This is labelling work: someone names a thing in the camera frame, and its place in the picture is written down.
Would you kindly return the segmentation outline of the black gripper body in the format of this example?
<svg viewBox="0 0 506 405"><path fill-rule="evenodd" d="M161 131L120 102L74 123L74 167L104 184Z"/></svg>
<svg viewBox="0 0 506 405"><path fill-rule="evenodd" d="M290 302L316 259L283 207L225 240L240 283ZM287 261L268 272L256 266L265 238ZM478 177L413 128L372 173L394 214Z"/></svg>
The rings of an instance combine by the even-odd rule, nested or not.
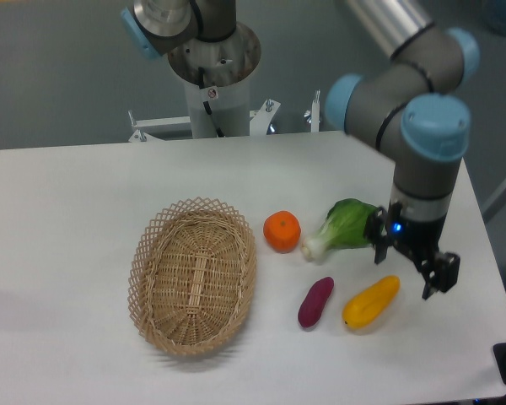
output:
<svg viewBox="0 0 506 405"><path fill-rule="evenodd" d="M402 214L402 204L389 206L386 230L392 245L415 264L433 262L446 215L433 221L417 221Z"/></svg>

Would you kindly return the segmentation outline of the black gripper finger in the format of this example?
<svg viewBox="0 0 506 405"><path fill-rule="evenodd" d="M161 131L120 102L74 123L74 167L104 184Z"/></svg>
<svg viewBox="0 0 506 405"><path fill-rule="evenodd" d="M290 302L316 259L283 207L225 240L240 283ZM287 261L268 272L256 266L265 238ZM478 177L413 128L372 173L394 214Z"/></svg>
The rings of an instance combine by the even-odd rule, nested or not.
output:
<svg viewBox="0 0 506 405"><path fill-rule="evenodd" d="M417 264L424 279L422 298L428 300L437 292L446 293L456 285L460 269L460 256L453 252L435 251L430 258Z"/></svg>
<svg viewBox="0 0 506 405"><path fill-rule="evenodd" d="M374 248L374 263L379 265L387 256L393 240L386 228L388 213L383 207L378 207L366 219L363 237Z"/></svg>

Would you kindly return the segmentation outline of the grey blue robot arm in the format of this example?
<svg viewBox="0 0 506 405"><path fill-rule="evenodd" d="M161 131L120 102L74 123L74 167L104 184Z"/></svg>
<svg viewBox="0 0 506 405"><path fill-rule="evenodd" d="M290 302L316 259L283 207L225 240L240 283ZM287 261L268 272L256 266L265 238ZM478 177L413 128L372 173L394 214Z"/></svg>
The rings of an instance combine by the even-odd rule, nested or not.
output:
<svg viewBox="0 0 506 405"><path fill-rule="evenodd" d="M377 78L339 78L325 117L393 160L389 206L369 216L365 236L375 261L389 247L411 260L428 298L449 291L459 274L460 258L442 252L439 238L471 126L468 108L452 93L477 70L479 47L464 30L439 30L416 1L349 6L391 65ZM235 2L135 1L121 20L140 52L167 56L185 85L194 138L251 135L249 95L240 86L256 70L261 46L238 22Z"/></svg>

